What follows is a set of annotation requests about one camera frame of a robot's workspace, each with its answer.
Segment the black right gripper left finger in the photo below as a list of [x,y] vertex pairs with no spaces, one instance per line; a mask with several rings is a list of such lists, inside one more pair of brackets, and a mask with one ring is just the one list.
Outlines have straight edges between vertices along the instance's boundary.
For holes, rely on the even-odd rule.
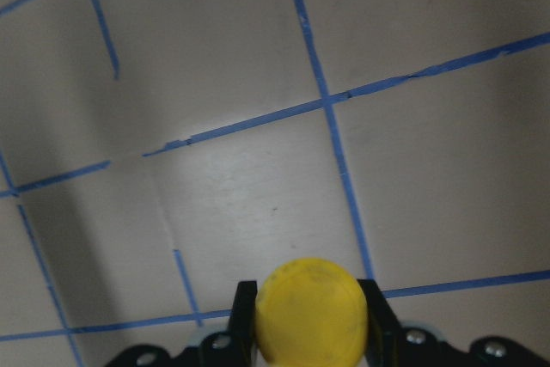
[[236,366],[256,365],[254,320],[257,293],[258,285],[255,280],[240,281],[235,291],[228,332]]

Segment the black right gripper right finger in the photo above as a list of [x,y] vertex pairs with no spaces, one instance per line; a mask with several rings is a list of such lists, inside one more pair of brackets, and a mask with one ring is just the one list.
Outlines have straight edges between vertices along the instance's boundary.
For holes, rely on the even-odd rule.
[[359,279],[367,303],[367,341],[364,357],[368,366],[399,364],[401,324],[373,279]]

